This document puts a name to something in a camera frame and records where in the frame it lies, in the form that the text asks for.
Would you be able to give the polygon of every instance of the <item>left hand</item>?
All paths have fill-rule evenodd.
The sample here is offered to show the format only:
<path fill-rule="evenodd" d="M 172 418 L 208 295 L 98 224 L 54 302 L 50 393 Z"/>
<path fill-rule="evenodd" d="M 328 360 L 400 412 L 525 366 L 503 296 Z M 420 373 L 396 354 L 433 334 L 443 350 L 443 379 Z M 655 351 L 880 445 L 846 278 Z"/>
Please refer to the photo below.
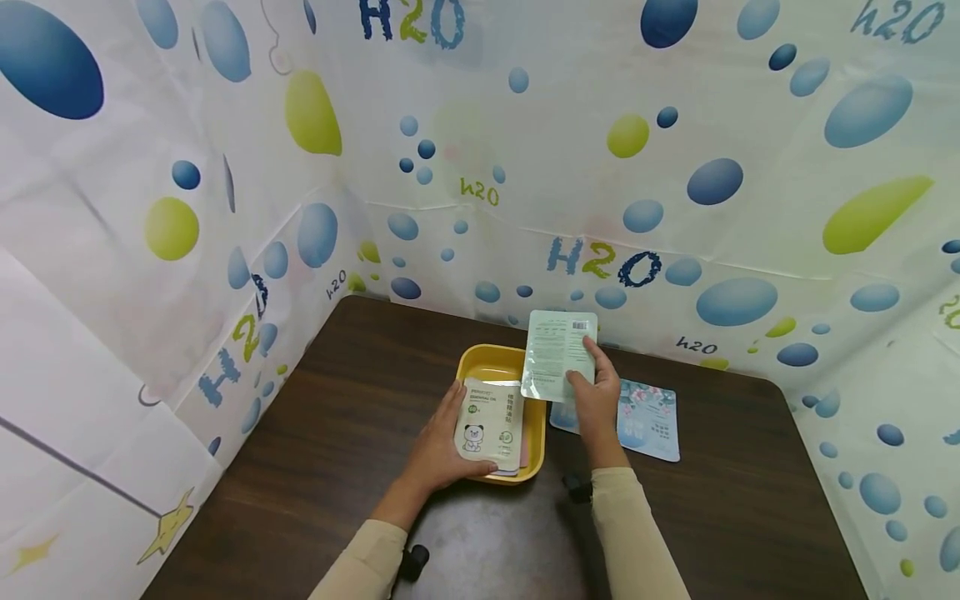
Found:
<path fill-rule="evenodd" d="M 482 477 L 497 470 L 496 463 L 491 461 L 469 461 L 461 457 L 453 443 L 460 406 L 466 396 L 467 386 L 455 379 L 410 452 L 407 466 L 400 475 L 408 485 L 430 494 L 459 479 Z"/>

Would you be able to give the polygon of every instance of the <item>beige sleeve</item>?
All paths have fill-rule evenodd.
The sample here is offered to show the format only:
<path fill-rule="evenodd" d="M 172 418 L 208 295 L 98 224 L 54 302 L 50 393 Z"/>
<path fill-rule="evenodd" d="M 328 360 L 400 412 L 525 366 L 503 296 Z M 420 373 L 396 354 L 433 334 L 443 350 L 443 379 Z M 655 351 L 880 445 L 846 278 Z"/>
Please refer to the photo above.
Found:
<path fill-rule="evenodd" d="M 399 527 L 368 519 L 307 600 L 386 600 L 406 542 Z"/>
<path fill-rule="evenodd" d="M 689 600 L 634 470 L 598 468 L 592 480 L 613 600 Z"/>

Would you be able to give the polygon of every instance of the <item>wooden table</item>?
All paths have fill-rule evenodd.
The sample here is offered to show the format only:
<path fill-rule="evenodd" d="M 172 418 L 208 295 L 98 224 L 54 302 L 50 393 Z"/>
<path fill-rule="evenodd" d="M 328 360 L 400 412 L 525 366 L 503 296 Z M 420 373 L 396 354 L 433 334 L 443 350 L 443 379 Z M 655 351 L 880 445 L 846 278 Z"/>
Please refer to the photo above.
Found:
<path fill-rule="evenodd" d="M 144 598 L 304 600 L 380 495 L 463 351 L 526 332 L 342 300 Z M 628 452 L 697 599 L 865 598 L 780 391 L 772 383 L 609 350 L 621 376 L 676 390 L 682 460 Z M 609 597 L 580 438 L 548 428 L 526 485 L 436 494 L 412 542 L 430 563 L 394 598 Z"/>

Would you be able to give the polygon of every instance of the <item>plastic tray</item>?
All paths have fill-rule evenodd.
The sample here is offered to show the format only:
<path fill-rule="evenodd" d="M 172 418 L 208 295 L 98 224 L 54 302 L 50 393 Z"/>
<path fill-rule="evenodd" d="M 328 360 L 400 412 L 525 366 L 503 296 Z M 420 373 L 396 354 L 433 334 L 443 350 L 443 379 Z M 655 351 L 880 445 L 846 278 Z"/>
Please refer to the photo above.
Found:
<path fill-rule="evenodd" d="M 523 374 L 523 350 L 493 344 L 480 344 L 467 348 L 460 357 L 457 378 L 476 377 L 485 381 L 520 380 Z M 543 466 L 543 449 L 546 443 L 546 402 L 525 398 L 523 401 L 523 443 L 528 444 L 527 466 L 516 477 L 486 475 L 475 477 L 476 481 L 497 486 L 515 486 L 531 479 Z"/>

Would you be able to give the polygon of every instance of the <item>blue circle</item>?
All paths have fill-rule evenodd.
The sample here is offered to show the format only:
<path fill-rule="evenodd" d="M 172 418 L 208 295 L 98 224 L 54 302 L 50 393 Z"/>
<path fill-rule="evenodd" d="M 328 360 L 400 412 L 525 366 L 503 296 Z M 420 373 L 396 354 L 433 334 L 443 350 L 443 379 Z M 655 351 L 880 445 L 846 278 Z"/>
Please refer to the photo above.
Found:
<path fill-rule="evenodd" d="M 90 49 L 29 2 L 0 2 L 0 73 L 37 108 L 64 119 L 89 118 L 104 105 L 104 80 Z"/>
<path fill-rule="evenodd" d="M 736 32 L 751 40 L 766 34 L 780 16 L 780 0 L 750 0 L 736 19 Z"/>
<path fill-rule="evenodd" d="M 732 158 L 716 158 L 704 164 L 690 176 L 686 195 L 703 206 L 712 206 L 729 200 L 743 184 L 743 169 Z"/>
<path fill-rule="evenodd" d="M 896 425 L 883 423 L 876 429 L 876 436 L 880 441 L 887 445 L 903 445 L 903 432 Z"/>
<path fill-rule="evenodd" d="M 820 57 L 808 60 L 793 72 L 790 78 L 790 93 L 798 98 L 809 96 L 817 91 L 830 72 L 830 59 Z"/>
<path fill-rule="evenodd" d="M 756 277 L 715 283 L 697 299 L 697 314 L 711 325 L 736 327 L 752 323 L 777 304 L 777 288 Z"/>
<path fill-rule="evenodd" d="M 621 288 L 609 285 L 597 290 L 593 299 L 607 310 L 615 310 L 627 303 L 627 293 Z"/>
<path fill-rule="evenodd" d="M 337 215 L 324 203 L 313 203 L 301 212 L 297 231 L 297 252 L 303 264 L 322 267 L 337 245 Z"/>
<path fill-rule="evenodd" d="M 677 123 L 680 114 L 675 107 L 662 108 L 657 114 L 657 125 L 661 129 L 669 129 Z"/>
<path fill-rule="evenodd" d="M 211 0 L 200 15 L 210 63 L 224 79 L 239 84 L 250 76 L 250 44 L 240 20 L 223 0 Z"/>
<path fill-rule="evenodd" d="M 640 35 L 648 46 L 669 48 L 686 36 L 697 16 L 697 0 L 647 0 Z"/>
<path fill-rule="evenodd" d="M 417 181 L 420 185 L 426 185 L 433 180 L 433 171 L 430 167 L 421 167 L 417 170 Z"/>
<path fill-rule="evenodd" d="M 693 285 L 704 272 L 696 258 L 687 256 L 667 267 L 663 274 L 668 283 L 674 285 Z"/>
<path fill-rule="evenodd" d="M 420 123 L 417 122 L 417 118 L 411 114 L 400 119 L 400 132 L 406 135 L 407 137 L 412 137 L 417 134 L 417 130 L 420 128 Z"/>
<path fill-rule="evenodd" d="M 783 44 L 774 53 L 770 55 L 768 62 L 771 71 L 782 71 L 790 66 L 793 59 L 797 57 L 797 46 L 793 44 Z"/>
<path fill-rule="evenodd" d="M 171 169 L 174 183 L 182 189 L 193 189 L 200 185 L 200 169 L 189 160 L 178 160 Z"/>
<path fill-rule="evenodd" d="M 900 490 L 886 475 L 868 473 L 860 480 L 860 497 L 867 507 L 880 515 L 892 515 L 900 509 Z"/>
<path fill-rule="evenodd" d="M 858 85 L 827 117 L 824 137 L 834 148 L 855 148 L 884 135 L 913 102 L 913 85 L 900 75 L 875 77 Z"/>
<path fill-rule="evenodd" d="M 906 540 L 906 525 L 897 521 L 889 520 L 886 524 L 887 535 L 890 536 L 891 540 L 894 541 L 904 541 Z"/>
<path fill-rule="evenodd" d="M 633 233 L 652 231 L 663 220 L 663 204 L 656 200 L 638 200 L 623 211 L 623 227 Z"/>
<path fill-rule="evenodd" d="M 271 242 L 263 251 L 263 270 L 267 276 L 280 279 L 287 274 L 288 264 L 287 247 L 283 242 Z"/>
<path fill-rule="evenodd" d="M 177 16 L 167 0 L 136 0 L 136 11 L 154 44 L 164 50 L 177 45 L 180 29 Z"/>
<path fill-rule="evenodd" d="M 390 282 L 390 289 L 405 300 L 416 300 L 420 297 L 420 287 L 413 279 L 397 277 Z"/>
<path fill-rule="evenodd" d="M 827 458 L 836 458 L 840 455 L 840 452 L 837 450 L 837 446 L 831 444 L 830 442 L 822 442 L 820 444 L 820 453 Z"/>
<path fill-rule="evenodd" d="M 417 238 L 420 234 L 420 227 L 414 218 L 405 212 L 395 212 L 387 217 L 387 227 L 393 234 L 401 240 L 410 241 Z"/>
<path fill-rule="evenodd" d="M 947 516 L 947 502 L 938 495 L 929 495 L 924 498 L 924 510 L 934 518 Z"/>
<path fill-rule="evenodd" d="M 900 290 L 889 283 L 871 283 L 853 292 L 850 304 L 865 313 L 875 313 L 892 308 L 900 301 Z"/>
<path fill-rule="evenodd" d="M 530 85 L 530 76 L 522 67 L 515 66 L 510 70 L 507 83 L 510 84 L 510 89 L 514 93 L 522 94 L 527 91 L 527 87 Z"/>
<path fill-rule="evenodd" d="M 477 283 L 473 289 L 473 294 L 488 304 L 493 304 L 497 300 L 500 300 L 500 288 L 496 287 L 496 285 L 490 281 L 480 281 Z"/>
<path fill-rule="evenodd" d="M 417 154 L 420 155 L 420 158 L 427 160 L 432 158 L 434 154 L 437 153 L 437 145 L 433 143 L 432 140 L 422 139 L 419 144 L 417 144 Z"/>
<path fill-rule="evenodd" d="M 239 290 L 250 281 L 250 269 L 247 267 L 247 259 L 243 256 L 243 251 L 237 246 L 230 251 L 227 259 L 227 282 L 234 290 Z"/>
<path fill-rule="evenodd" d="M 777 352 L 777 360 L 788 367 L 809 367 L 820 358 L 820 352 L 805 342 L 791 344 Z"/>

